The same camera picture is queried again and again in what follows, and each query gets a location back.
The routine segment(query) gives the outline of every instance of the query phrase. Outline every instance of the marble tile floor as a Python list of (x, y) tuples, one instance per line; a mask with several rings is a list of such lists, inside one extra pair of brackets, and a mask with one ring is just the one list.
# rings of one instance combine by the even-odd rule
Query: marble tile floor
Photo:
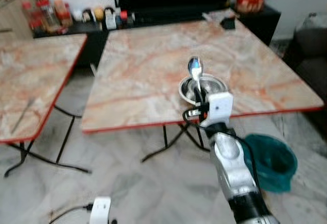
[[(57, 104), (81, 114), (92, 82), (92, 76), (76, 73)], [(54, 110), (33, 151), (55, 159), (68, 125), (69, 118)], [(264, 133), (293, 148), (299, 166), (291, 192), (265, 193), (279, 221), (327, 223), (327, 145), (310, 122), (301, 113), (292, 113), (232, 119), (231, 126), (240, 136)], [(178, 131), (178, 126), (167, 127), (170, 138)], [(99, 195), (112, 197), (110, 216), (118, 223), (235, 223), (209, 155), (187, 136), (140, 163), (163, 144), (160, 127), (84, 135), (76, 120), (61, 162), (91, 168), (92, 175), (27, 157), (7, 179), (0, 178), (0, 223), (48, 223), (58, 213)], [(0, 175), (18, 161), (17, 151), (0, 145)], [(88, 219), (89, 213), (76, 211), (56, 223), (81, 224)]]

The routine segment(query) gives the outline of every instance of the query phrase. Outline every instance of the teal bucket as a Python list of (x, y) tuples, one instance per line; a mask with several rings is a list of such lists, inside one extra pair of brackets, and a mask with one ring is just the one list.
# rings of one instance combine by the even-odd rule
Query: teal bucket
[[(280, 140), (258, 134), (245, 138), (253, 151), (260, 187), (270, 192), (291, 190), (291, 180), (297, 169), (297, 159), (292, 150)], [(249, 149), (243, 145), (245, 164), (252, 176)]]

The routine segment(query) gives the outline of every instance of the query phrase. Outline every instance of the black cable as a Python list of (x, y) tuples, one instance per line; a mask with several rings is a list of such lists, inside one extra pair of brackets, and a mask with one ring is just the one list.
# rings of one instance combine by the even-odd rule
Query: black cable
[(88, 205), (85, 205), (85, 206), (75, 206), (75, 207), (72, 207), (68, 210), (66, 210), (65, 212), (61, 213), (60, 215), (58, 215), (57, 217), (55, 217), (54, 219), (52, 219), (49, 224), (52, 224), (54, 223), (56, 220), (60, 219), (61, 217), (63, 217), (65, 214), (69, 213), (69, 212), (72, 212), (74, 210), (79, 210), (79, 209), (86, 209), (87, 211), (91, 211), (92, 210), (92, 207), (93, 207), (93, 203), (89, 203)]
[[(182, 116), (183, 116), (183, 120), (193, 126), (193, 127), (196, 127), (196, 128), (200, 128), (200, 129), (203, 129), (205, 131), (211, 131), (211, 132), (217, 132), (216, 129), (212, 129), (212, 128), (208, 128), (208, 127), (204, 127), (204, 126), (201, 126), (201, 125), (198, 125), (197, 123), (193, 123), (191, 121), (188, 120), (187, 118), (187, 114), (188, 112), (192, 111), (193, 109), (187, 109), (183, 112)], [(251, 163), (252, 163), (252, 170), (253, 170), (253, 178), (254, 178), (254, 181), (255, 181), (255, 184), (258, 188), (258, 190), (261, 192), (261, 189), (260, 189), (260, 184), (259, 184), (259, 178), (258, 178), (258, 172), (256, 171), (256, 164), (255, 164), (255, 160), (254, 160), (254, 154), (253, 154), (253, 151), (252, 151), (252, 148), (251, 146), (244, 140), (242, 139), (241, 137), (238, 137), (236, 135), (233, 135), (233, 134), (228, 134), (228, 133), (224, 133), (224, 132), (220, 132), (220, 133), (223, 133), (223, 134), (226, 134), (228, 136), (231, 136), (233, 137), (234, 139), (240, 141), (242, 144), (244, 144), (248, 149), (249, 149), (249, 152), (250, 152), (250, 158), (251, 158)]]

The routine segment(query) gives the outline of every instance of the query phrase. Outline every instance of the metal bowl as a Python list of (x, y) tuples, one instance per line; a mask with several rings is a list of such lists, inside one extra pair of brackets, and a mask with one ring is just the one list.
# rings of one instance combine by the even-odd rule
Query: metal bowl
[[(213, 77), (210, 74), (204, 73), (200, 79), (201, 89), (204, 89), (207, 94), (215, 94), (228, 91), (227, 85), (221, 80)], [(179, 95), (188, 103), (195, 105), (194, 88), (197, 83), (191, 78), (186, 77), (179, 83)]]

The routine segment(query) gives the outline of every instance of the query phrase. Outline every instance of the spoon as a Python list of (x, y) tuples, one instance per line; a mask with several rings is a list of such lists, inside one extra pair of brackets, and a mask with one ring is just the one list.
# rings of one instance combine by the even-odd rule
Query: spoon
[(200, 57), (192, 57), (189, 61), (188, 69), (192, 79), (197, 82), (199, 91), (201, 93), (200, 78), (203, 74), (203, 64), (200, 61)]

